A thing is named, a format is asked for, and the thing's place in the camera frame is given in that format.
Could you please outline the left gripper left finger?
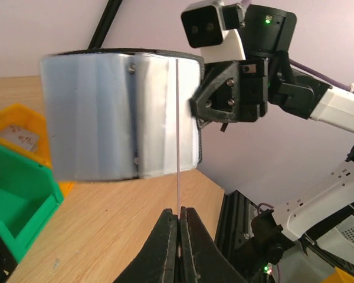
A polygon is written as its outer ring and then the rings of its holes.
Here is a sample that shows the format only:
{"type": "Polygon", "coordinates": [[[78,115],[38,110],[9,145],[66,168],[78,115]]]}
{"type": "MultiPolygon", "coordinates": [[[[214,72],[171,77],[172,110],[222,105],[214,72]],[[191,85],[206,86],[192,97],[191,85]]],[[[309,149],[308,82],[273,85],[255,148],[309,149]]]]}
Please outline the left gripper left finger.
{"type": "Polygon", "coordinates": [[[176,282],[178,218],[164,209],[133,261],[114,280],[121,282],[176,282]]]}

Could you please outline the black leather card holder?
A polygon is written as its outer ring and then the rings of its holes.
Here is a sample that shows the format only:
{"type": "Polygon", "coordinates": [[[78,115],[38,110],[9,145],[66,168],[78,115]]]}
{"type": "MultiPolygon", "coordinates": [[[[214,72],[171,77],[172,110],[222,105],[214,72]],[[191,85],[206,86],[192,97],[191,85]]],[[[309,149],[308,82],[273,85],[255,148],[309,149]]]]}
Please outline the black leather card holder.
{"type": "Polygon", "coordinates": [[[181,171],[202,159],[189,100],[202,57],[138,48],[45,56],[41,83],[53,174],[61,181],[120,181],[176,173],[179,61],[181,171]]]}

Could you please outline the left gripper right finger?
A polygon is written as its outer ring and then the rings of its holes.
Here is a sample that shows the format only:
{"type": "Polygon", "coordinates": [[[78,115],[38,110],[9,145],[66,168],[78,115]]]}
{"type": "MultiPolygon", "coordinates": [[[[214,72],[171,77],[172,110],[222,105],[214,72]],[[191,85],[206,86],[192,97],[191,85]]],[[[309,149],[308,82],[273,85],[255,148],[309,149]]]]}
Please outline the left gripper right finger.
{"type": "Polygon", "coordinates": [[[182,282],[245,282],[212,240],[198,212],[181,207],[180,278],[182,282]]]}

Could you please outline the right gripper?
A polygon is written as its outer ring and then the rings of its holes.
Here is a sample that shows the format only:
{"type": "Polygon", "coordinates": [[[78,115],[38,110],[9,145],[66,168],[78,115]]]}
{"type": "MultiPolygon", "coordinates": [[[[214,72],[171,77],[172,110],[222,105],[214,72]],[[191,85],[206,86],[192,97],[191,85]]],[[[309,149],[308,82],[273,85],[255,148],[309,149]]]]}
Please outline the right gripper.
{"type": "Polygon", "coordinates": [[[289,65],[287,51],[271,58],[205,64],[204,78],[189,100],[198,130],[212,122],[253,123],[268,111],[268,88],[277,72],[289,65]]]}

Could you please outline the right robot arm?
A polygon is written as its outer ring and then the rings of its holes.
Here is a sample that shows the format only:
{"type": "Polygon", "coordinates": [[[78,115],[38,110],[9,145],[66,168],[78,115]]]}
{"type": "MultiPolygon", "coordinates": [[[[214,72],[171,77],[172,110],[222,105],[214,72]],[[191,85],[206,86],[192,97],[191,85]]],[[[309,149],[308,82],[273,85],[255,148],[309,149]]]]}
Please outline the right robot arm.
{"type": "MultiPolygon", "coordinates": [[[[295,14],[246,1],[202,1],[184,10],[181,20],[189,45],[205,63],[202,83],[189,101],[199,127],[255,122],[274,104],[354,133],[354,88],[339,87],[289,57],[295,14]]],[[[258,211],[251,230],[232,262],[245,279],[278,264],[302,240],[329,262],[354,266],[354,146],[312,190],[258,211]]]]}

